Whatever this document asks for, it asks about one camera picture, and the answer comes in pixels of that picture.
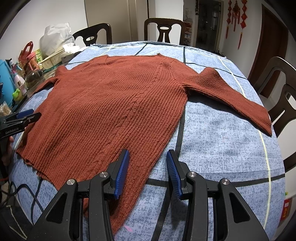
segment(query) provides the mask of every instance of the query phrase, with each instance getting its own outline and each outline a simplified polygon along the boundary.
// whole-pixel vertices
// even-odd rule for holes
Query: wooden chair
[[[157,29],[159,31],[159,37],[157,42],[163,41],[163,35],[165,36],[165,42],[170,43],[169,33],[172,30],[172,26],[174,24],[178,24],[181,26],[181,34],[180,34],[180,41],[179,44],[184,44],[184,38],[185,38],[185,23],[178,19],[172,19],[172,18],[148,18],[144,22],[144,40],[148,41],[148,24],[149,23],[156,23]]]
[[[286,74],[286,83],[281,91],[277,104],[268,112],[273,122],[283,111],[283,115],[274,123],[274,132],[278,137],[284,127],[296,119],[296,110],[290,105],[288,99],[292,95],[296,100],[296,69],[280,57],[272,57],[254,85],[257,94],[264,89],[274,71],[280,70]],[[285,172],[296,167],[296,152],[284,160]]]
[[[108,23],[99,23],[97,25],[79,30],[78,32],[73,34],[74,39],[81,36],[83,37],[83,42],[86,46],[90,46],[91,44],[95,44],[98,38],[98,31],[101,29],[106,30],[107,44],[112,44],[112,31],[111,26]]]

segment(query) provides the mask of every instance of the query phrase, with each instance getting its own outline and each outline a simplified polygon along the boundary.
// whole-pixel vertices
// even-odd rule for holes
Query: doorway
[[[261,34],[257,53],[248,80],[252,86],[256,83],[268,61],[278,56],[285,58],[288,44],[287,27],[264,5],[262,5]],[[280,71],[273,73],[261,95],[268,98],[279,77]]]
[[[199,14],[195,47],[216,52],[221,22],[221,2],[199,0]]]

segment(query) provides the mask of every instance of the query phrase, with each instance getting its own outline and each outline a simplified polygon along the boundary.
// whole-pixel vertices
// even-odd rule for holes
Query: sweater sleeve
[[[39,92],[40,90],[44,89],[46,86],[53,84],[55,85],[57,81],[61,78],[63,74],[67,72],[67,68],[65,66],[59,66],[54,74],[53,77],[46,80],[44,83],[38,86],[38,88],[35,90],[35,93]]]
[[[185,90],[194,90],[223,102],[249,119],[266,134],[272,135],[271,121],[267,110],[231,88],[215,69],[207,67],[198,74],[178,60],[172,61],[171,66],[175,81],[181,84]]]

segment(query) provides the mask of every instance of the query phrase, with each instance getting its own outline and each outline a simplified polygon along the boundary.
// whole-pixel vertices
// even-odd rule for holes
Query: power cord
[[[15,191],[11,193],[11,187],[12,187],[12,185],[15,187]],[[14,182],[11,182],[11,183],[9,184],[8,192],[5,192],[5,191],[3,191],[3,190],[0,189],[0,191],[1,191],[2,193],[4,193],[4,194],[7,195],[7,198],[6,198],[6,199],[0,204],[0,209],[3,208],[3,207],[5,207],[6,204],[7,204],[7,202],[8,202],[8,200],[9,200],[11,197],[15,196],[15,195],[19,192],[19,190],[21,190],[22,188],[26,188],[26,189],[30,192],[31,196],[34,198],[35,202],[36,202],[37,205],[39,206],[41,212],[43,212],[43,208],[42,208],[40,202],[37,200],[36,196],[34,195],[34,193],[32,192],[32,190],[29,188],[29,186],[28,186],[27,184],[24,184],[24,183],[23,183],[23,184],[19,185],[18,188],[16,188]]]

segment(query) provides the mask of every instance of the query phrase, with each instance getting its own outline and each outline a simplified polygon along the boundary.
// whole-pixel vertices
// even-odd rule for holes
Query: door
[[[112,42],[138,41],[135,0],[85,0],[88,26],[108,23],[112,29]],[[96,41],[106,44],[106,32],[100,30]]]
[[[257,53],[248,80],[252,86],[256,83],[268,61],[279,56],[285,58],[288,44],[288,29],[265,6],[262,5],[261,34]],[[265,86],[261,95],[268,98],[279,77],[280,71],[275,71]]]
[[[214,0],[199,0],[199,15],[196,48],[214,52],[220,26],[221,3]]]

